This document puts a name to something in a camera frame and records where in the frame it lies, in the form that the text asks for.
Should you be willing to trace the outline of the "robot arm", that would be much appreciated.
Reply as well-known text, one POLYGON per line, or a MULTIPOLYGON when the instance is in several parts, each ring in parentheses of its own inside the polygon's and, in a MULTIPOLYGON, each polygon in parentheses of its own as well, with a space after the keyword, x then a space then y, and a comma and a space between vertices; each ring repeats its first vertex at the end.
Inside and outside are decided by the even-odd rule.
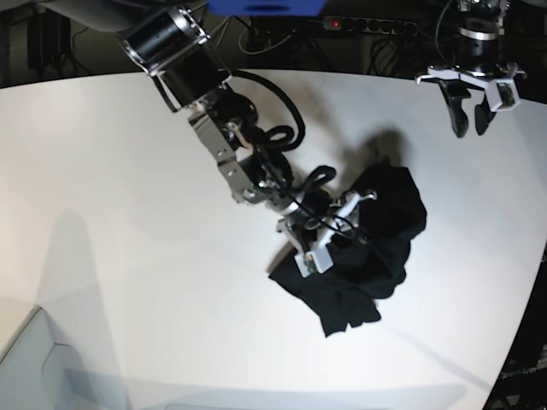
POLYGON ((299 253, 324 249, 336 235, 354 243, 369 241, 358 209, 376 194, 350 190, 330 196, 325 185, 336 172, 329 166, 297 180, 285 157, 305 136, 296 105, 273 82, 226 68, 210 44, 211 34, 184 2, 47 1, 44 6, 92 29, 115 33, 168 108, 191 111, 190 125, 215 158, 233 199, 263 204, 277 213, 279 230, 299 253), (255 104, 230 86, 235 77, 271 91, 291 113, 293 125, 261 129, 255 104))
POLYGON ((468 132, 469 120, 462 102, 471 97, 471 90, 483 92, 482 101, 474 108, 474 126, 479 135, 485 134, 498 113, 511 111, 521 103, 515 79, 525 77, 526 72, 516 62, 505 61, 500 51, 508 9, 507 1, 449 1, 435 24, 433 40, 442 63, 428 66, 415 77, 415 83, 437 84, 458 138, 468 132), (449 57, 441 48, 440 32, 452 6, 457 8, 459 21, 456 48, 449 57))

